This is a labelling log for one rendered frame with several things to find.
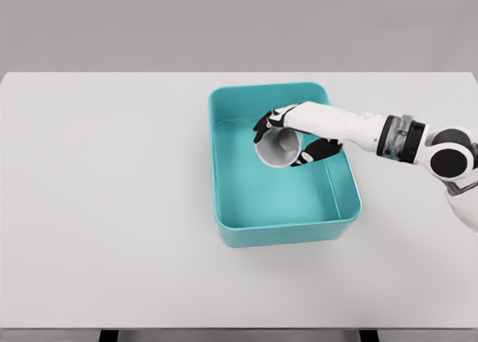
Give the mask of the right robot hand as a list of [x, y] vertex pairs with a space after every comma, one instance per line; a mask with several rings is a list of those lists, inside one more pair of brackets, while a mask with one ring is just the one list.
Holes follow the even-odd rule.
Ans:
[[272, 127], [291, 128], [302, 136], [302, 151], [290, 167], [330, 158], [341, 152], [343, 143], [334, 137], [329, 139], [323, 133], [328, 108], [326, 105], [313, 102], [274, 108], [255, 124], [253, 143], [258, 143]]

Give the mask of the white paper cup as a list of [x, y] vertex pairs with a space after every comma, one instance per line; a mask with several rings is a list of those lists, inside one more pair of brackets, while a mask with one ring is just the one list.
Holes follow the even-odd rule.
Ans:
[[302, 151], [302, 136], [291, 128], [272, 127], [255, 144], [255, 151], [269, 167], [289, 167]]

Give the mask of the teal plastic basket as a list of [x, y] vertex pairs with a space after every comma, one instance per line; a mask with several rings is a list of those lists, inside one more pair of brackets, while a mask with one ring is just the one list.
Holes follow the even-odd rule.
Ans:
[[313, 82], [219, 87], [208, 98], [214, 216], [234, 248], [339, 238], [362, 200], [346, 152], [303, 167], [272, 168], [256, 154], [253, 126], [269, 110], [330, 103]]

